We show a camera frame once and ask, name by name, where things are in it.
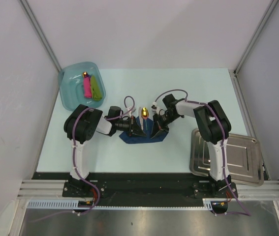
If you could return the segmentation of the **dark blue paper napkin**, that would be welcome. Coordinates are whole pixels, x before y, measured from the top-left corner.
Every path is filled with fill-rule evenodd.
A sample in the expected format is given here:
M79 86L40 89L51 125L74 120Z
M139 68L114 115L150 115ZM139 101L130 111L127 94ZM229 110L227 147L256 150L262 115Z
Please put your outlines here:
M146 143L158 143L162 142L168 133L162 132L159 136L151 138L151 132L153 127L153 121L149 118L147 123L144 122L144 131L147 134L146 137L135 137L135 136L128 136L127 132L124 131L119 135L119 138L124 141L126 144L146 144Z

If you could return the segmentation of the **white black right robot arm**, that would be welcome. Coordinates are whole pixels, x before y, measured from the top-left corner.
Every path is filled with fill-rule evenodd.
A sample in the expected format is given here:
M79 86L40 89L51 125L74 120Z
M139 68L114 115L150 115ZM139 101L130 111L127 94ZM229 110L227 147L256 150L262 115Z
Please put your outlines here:
M163 98L165 110L157 102L152 104L153 127L151 138L154 139L169 132L168 125L184 116L196 119L198 130L207 142L210 158L209 192L214 197L221 197L231 186L231 176L227 167L227 139L231 123L217 100L209 103L176 99L172 94Z

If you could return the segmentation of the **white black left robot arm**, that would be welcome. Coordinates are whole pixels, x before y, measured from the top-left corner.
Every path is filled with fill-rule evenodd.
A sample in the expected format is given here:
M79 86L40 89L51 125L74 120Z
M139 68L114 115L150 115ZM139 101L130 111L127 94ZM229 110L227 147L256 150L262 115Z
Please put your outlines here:
M118 106L111 106L108 115L104 116L103 111L99 109L79 105L65 121L64 131L72 142L72 170L68 182L81 197L88 195L91 190L91 185L85 181L90 170L83 157L83 151L95 132L109 137L116 131L123 131L130 138L147 136L136 118L123 115Z

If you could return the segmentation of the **stainless steel tray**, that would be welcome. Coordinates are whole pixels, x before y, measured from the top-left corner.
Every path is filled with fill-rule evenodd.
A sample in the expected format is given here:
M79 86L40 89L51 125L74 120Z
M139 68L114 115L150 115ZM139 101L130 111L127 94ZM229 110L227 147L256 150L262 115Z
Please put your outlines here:
M226 152L227 165L233 182L250 186L261 186L264 183L260 144L255 138L230 133ZM208 146L198 129L194 129L191 133L189 168L196 176L209 175Z

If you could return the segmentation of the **green rolled napkin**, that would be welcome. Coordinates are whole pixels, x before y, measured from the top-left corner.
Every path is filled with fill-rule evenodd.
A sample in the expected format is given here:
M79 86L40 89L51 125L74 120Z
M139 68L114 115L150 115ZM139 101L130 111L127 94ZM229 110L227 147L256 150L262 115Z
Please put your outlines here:
M95 101L100 101L102 99L102 93L94 75L90 77L90 88L92 93L92 99Z

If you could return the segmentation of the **translucent blue plastic bin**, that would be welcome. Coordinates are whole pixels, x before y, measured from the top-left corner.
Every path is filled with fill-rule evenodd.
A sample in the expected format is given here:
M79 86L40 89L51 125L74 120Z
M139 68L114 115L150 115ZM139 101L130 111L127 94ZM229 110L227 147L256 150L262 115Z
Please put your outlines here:
M83 72L89 74L89 78L94 75L100 91L102 99L95 101L92 98L84 96ZM63 68L58 74L58 83L62 104L65 109L73 111L80 104L97 108L102 105L106 96L105 86L97 65L93 62L80 62Z

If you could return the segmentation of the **pink rolled napkin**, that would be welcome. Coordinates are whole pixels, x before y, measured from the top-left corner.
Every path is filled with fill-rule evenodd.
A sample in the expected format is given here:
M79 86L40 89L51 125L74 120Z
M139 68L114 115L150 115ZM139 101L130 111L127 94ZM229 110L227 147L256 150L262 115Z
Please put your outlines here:
M84 87L84 96L86 98L92 98L92 91L91 91L91 84L90 84L89 77L85 77L83 79L83 87Z

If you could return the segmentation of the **ornate silver table knife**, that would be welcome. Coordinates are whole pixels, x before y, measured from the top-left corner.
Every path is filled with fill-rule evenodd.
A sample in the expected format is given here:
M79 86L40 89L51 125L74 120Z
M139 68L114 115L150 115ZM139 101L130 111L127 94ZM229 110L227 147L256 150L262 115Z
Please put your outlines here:
M142 117L142 107L139 107L138 117L139 117L139 122L140 122L141 129L144 130L144 119Z

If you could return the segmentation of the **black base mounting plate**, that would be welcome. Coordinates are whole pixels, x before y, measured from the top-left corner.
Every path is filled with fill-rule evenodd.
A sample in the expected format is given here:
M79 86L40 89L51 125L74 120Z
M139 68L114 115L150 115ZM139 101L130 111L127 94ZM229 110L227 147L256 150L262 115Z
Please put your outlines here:
M188 173L91 173L87 181L68 173L34 173L35 180L64 180L62 196L80 198L90 207L200 207L203 198L229 201L238 195L236 184L214 183Z

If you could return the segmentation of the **aluminium rail frame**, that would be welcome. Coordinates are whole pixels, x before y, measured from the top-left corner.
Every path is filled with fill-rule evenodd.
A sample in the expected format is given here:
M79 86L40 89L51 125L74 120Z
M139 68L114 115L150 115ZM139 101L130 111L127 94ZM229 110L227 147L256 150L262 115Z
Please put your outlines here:
M178 96L188 93L191 100L217 99L225 109L235 134L253 135L247 119L243 95L237 77L227 69L102 69L106 89L103 109L121 105L127 95L136 105L150 105L162 92L173 89ZM117 138L97 134L92 149L97 157L94 167L105 172L186 173L191 132L196 127L191 119L180 121L171 133L179 143L172 158L168 146L145 152L140 158ZM24 218L20 234L26 236L279 236L279 181L266 181L259 187L238 184L241 202L251 216L214 216L207 210L191 208L95 208L85 216L72 211L30 224Z

